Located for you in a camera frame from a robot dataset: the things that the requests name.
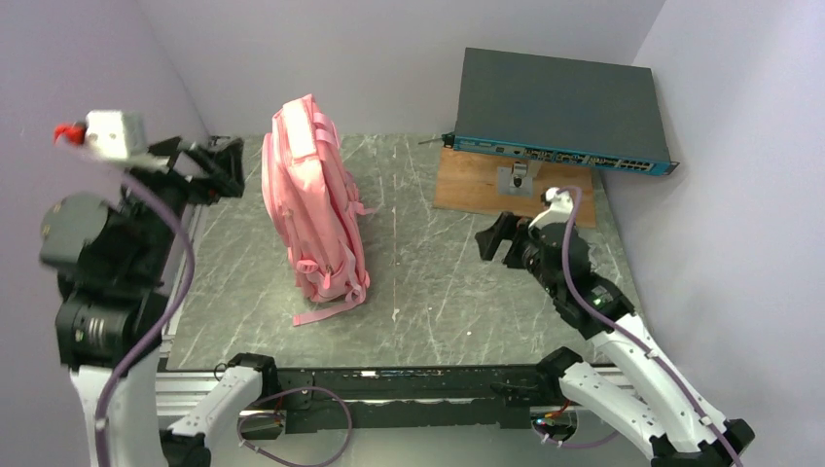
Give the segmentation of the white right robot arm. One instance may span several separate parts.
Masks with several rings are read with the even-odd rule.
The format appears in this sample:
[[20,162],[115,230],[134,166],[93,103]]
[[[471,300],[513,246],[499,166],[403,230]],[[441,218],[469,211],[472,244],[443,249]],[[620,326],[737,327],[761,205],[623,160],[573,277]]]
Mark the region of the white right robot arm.
[[743,419],[728,418],[709,404],[673,367],[629,298],[591,263],[590,245],[563,223],[534,227],[511,212],[475,235],[480,257],[503,259],[527,271],[552,300],[562,320],[621,370],[635,390],[621,389],[568,347],[536,366],[542,400],[565,398],[609,424],[653,466],[735,466],[755,433]]

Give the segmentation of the pink student backpack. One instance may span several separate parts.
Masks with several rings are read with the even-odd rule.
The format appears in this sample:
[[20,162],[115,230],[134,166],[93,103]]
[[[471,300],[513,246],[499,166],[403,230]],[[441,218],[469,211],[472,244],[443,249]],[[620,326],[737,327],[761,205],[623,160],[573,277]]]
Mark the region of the pink student backpack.
[[313,94],[285,103],[271,118],[261,151],[266,211],[286,247],[295,282],[314,311],[294,326],[322,321],[367,299],[371,278],[358,225],[370,208],[341,156],[335,123]]

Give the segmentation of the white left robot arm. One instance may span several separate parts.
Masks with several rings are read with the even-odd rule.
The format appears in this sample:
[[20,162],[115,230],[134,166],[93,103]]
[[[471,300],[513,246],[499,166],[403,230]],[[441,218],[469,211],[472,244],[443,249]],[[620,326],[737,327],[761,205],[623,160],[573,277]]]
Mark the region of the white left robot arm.
[[151,145],[150,166],[121,173],[117,203],[64,198],[42,221],[40,263],[62,298],[55,317],[61,364],[83,406],[96,466],[207,466],[215,440],[248,406],[279,395],[271,357],[240,353],[186,415],[160,427],[157,375],[163,327],[195,275],[187,210],[245,190],[244,143],[178,137]]

